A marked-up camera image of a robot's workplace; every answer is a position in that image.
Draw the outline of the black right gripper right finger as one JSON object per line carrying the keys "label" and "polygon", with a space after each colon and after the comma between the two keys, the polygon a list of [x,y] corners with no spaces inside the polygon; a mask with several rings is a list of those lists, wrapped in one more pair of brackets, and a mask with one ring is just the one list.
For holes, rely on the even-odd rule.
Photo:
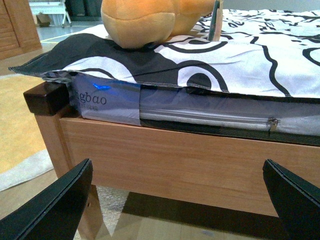
{"label": "black right gripper right finger", "polygon": [[320,238],[320,188],[267,159],[263,180],[290,240]]}

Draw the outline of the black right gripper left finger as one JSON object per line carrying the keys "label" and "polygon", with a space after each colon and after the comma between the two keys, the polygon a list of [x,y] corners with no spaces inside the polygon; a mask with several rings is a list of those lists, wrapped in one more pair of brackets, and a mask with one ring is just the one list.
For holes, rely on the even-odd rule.
{"label": "black right gripper left finger", "polygon": [[93,165],[85,159],[0,221],[2,240],[72,240],[87,205]]}

